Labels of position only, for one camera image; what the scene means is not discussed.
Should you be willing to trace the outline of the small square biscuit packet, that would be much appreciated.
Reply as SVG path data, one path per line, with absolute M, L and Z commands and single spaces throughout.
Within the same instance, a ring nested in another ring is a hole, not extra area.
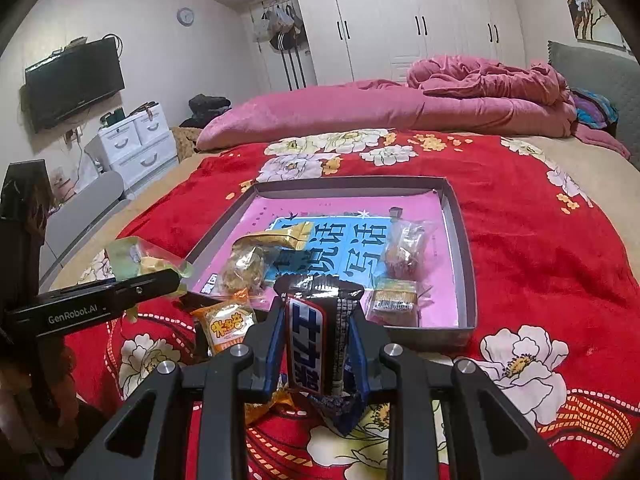
M 387 326 L 418 326 L 416 282 L 380 278 L 371 295 L 367 318 Z

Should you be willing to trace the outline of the black snickers bar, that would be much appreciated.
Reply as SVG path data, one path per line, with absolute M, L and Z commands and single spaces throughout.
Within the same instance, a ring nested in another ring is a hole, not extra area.
M 364 294 L 332 275 L 282 275 L 273 285 L 286 319 L 288 367 L 294 385 L 317 396 L 340 396 L 349 319 Z

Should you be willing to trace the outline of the orange snack packet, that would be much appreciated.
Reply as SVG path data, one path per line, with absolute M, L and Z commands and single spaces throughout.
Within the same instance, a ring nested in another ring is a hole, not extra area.
M 257 322 L 253 308 L 238 300 L 200 307 L 192 312 L 192 316 L 201 325 L 214 356 L 235 344 L 242 344 L 248 330 Z

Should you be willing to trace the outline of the clear bag of crackers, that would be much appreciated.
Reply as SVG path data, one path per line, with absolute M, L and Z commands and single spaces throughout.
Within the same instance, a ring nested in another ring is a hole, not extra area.
M 393 219 L 382 255 L 386 278 L 417 281 L 423 272 L 427 242 L 436 230 L 436 223 L 428 220 Z

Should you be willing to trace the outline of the clear bag brown cake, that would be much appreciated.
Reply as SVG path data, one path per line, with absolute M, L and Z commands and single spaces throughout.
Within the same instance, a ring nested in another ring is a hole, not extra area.
M 233 245 L 217 276 L 214 294 L 224 298 L 257 297 L 264 279 L 281 249 L 271 246 Z

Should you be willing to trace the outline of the pale green snack packet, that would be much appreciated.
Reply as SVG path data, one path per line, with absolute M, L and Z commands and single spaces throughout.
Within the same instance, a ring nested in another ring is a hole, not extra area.
M 175 271 L 182 280 L 192 274 L 192 266 L 186 260 L 137 236 L 109 242 L 105 255 L 119 282 L 167 269 Z

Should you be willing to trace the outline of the gold snack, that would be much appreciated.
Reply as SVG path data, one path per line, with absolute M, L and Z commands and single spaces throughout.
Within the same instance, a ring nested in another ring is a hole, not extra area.
M 304 221 L 295 226 L 247 233 L 239 237 L 233 244 L 233 250 L 250 248 L 278 248 L 301 252 L 310 240 L 314 224 Z

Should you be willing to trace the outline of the dark blue wafer packet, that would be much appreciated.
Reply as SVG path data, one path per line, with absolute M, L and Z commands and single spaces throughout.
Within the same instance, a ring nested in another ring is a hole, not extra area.
M 343 391 L 338 396 L 318 396 L 307 393 L 307 400 L 340 436 L 348 436 L 356 428 L 367 411 L 357 390 L 356 379 L 349 360 L 343 374 Z

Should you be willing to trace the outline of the red floral blanket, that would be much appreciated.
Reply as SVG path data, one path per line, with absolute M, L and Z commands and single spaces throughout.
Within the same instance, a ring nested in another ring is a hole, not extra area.
M 470 239 L 478 324 L 462 356 L 517 406 L 575 479 L 604 479 L 639 429 L 639 171 L 614 152 L 439 132 L 330 134 L 204 157 L 145 200 L 62 283 L 106 278 L 102 249 L 137 235 L 185 256 L 252 184 L 346 176 L 437 176 Z M 137 323 L 69 336 L 82 400 L 113 415 L 156 363 L 191 364 L 192 318 L 168 298 Z M 456 360 L 459 352 L 436 359 Z M 250 479 L 385 479 L 388 405 L 348 437 L 303 396 L 247 428 Z

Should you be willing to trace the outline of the white drawer cabinet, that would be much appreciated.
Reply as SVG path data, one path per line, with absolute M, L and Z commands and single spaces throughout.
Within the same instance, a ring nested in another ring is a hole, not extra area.
M 101 170 L 117 172 L 125 191 L 134 195 L 178 165 L 174 135 L 155 102 L 101 128 L 85 151 Z

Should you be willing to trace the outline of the dark clothes pile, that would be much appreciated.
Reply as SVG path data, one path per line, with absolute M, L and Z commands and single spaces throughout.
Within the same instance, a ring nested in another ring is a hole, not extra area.
M 180 127 L 204 129 L 213 119 L 231 108 L 231 101 L 224 96 L 198 94 L 188 102 L 192 115 Z

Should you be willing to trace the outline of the purple teal clothes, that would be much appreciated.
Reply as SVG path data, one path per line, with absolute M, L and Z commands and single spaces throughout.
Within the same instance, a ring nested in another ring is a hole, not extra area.
M 594 130 L 607 131 L 614 136 L 620 115 L 608 98 L 578 88 L 572 90 L 572 96 L 578 122 Z

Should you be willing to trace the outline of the grey padded headboard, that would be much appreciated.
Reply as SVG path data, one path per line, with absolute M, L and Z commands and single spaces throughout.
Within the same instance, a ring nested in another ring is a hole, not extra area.
M 616 107 L 620 119 L 616 139 L 630 151 L 639 168 L 639 64 L 637 61 L 584 47 L 548 41 L 548 59 L 572 88 L 602 94 Z

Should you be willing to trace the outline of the round wall clock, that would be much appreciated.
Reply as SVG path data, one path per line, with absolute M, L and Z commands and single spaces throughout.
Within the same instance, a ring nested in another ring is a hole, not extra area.
M 191 27 L 195 20 L 194 11 L 190 8 L 180 8 L 177 11 L 176 18 L 181 26 Z

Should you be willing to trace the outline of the tree wall painting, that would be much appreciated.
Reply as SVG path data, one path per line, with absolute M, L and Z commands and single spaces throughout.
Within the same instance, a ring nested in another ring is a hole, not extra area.
M 578 41 L 627 51 L 628 44 L 598 0 L 566 0 Z

